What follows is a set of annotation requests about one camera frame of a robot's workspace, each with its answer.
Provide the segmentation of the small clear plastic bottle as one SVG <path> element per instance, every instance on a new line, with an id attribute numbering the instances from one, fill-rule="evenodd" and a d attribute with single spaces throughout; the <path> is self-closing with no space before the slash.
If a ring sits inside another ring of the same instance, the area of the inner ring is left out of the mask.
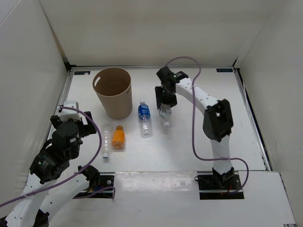
<path id="1" fill-rule="evenodd" d="M 162 123 L 163 123 L 163 126 L 164 127 L 170 127 L 170 122 L 169 122 L 169 118 L 171 116 L 171 113 L 166 113 L 166 104 L 161 104 L 161 105 L 164 105 L 164 111 L 165 111 L 165 114 L 163 116 L 160 116 L 161 120 L 162 120 Z"/>

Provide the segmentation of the long clear plastic bottle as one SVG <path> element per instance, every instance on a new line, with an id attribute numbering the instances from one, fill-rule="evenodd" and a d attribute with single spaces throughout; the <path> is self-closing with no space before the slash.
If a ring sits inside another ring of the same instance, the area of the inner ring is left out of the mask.
<path id="1" fill-rule="evenodd" d="M 102 125 L 102 158 L 109 159 L 109 150 L 111 147 L 111 138 L 112 138 L 112 123 L 108 120 L 103 120 Z"/>

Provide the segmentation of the blue label plastic bottle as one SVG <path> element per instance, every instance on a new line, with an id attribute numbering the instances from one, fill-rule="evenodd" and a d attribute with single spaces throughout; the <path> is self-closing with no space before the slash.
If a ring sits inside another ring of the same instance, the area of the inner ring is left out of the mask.
<path id="1" fill-rule="evenodd" d="M 138 118 L 142 136 L 144 138 L 150 137 L 152 135 L 151 114 L 148 105 L 143 100 L 138 106 Z"/>

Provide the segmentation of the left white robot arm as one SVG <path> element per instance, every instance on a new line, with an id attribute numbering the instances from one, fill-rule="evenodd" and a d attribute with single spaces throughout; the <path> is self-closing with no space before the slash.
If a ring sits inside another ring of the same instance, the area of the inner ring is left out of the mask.
<path id="1" fill-rule="evenodd" d="M 22 195 L 1 206 L 17 202 L 13 210 L 1 218 L 2 227 L 46 227 L 54 215 L 80 191 L 99 185 L 99 171 L 89 161 L 69 178 L 58 182 L 70 166 L 70 160 L 79 156 L 82 138 L 100 134 L 91 112 L 61 106 L 58 115 L 51 117 L 55 128 L 35 157 L 29 170 Z"/>

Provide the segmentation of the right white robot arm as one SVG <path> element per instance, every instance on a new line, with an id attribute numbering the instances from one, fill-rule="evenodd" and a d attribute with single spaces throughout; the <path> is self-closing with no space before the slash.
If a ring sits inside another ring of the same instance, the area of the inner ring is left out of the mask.
<path id="1" fill-rule="evenodd" d="M 156 75 L 160 86 L 155 87 L 156 103 L 164 126 L 169 125 L 172 107 L 177 105 L 177 95 L 181 95 L 193 104 L 203 115 L 203 132 L 210 140 L 213 150 L 213 185 L 225 188 L 234 176 L 230 161 L 229 140 L 233 127 L 231 107 L 228 100 L 219 100 L 195 86 L 189 76 L 179 71 L 172 72 L 167 66 Z"/>

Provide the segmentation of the orange juice bottle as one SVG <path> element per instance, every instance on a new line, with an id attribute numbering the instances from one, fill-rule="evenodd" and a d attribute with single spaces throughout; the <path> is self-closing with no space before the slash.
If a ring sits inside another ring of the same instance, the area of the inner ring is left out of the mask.
<path id="1" fill-rule="evenodd" d="M 121 125 L 118 125 L 112 136 L 112 147 L 113 149 L 123 149 L 125 143 L 125 133 L 124 128 Z"/>

